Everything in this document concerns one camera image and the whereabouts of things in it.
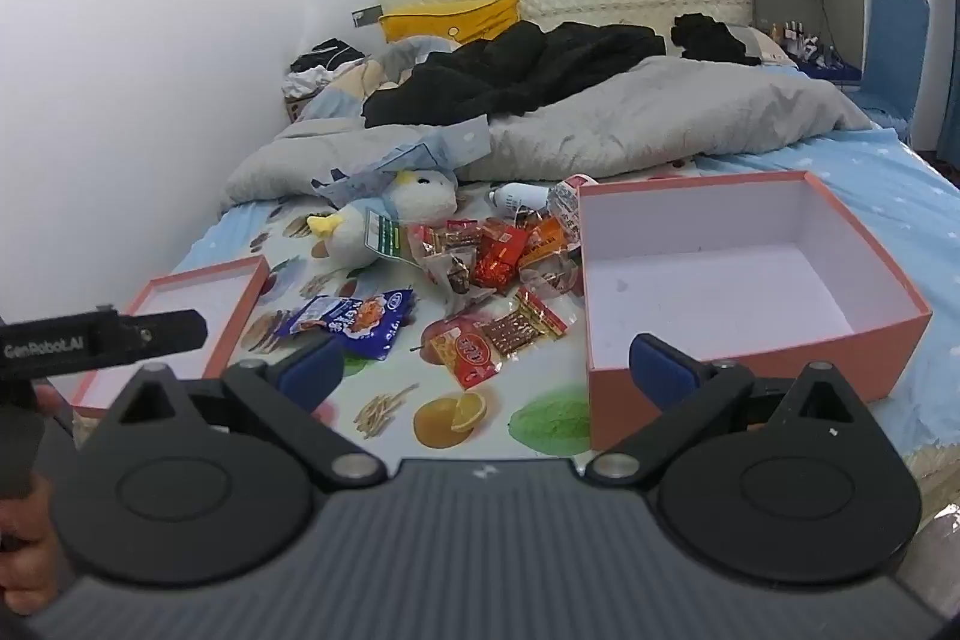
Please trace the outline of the person's left hand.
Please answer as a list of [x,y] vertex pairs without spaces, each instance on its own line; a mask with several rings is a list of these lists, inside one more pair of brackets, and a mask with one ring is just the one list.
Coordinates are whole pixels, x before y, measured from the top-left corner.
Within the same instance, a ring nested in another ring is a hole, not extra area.
[[33,615],[59,594],[59,541],[50,521],[52,484],[32,473],[23,498],[2,502],[2,536],[14,548],[0,557],[0,583],[5,606],[14,614]]

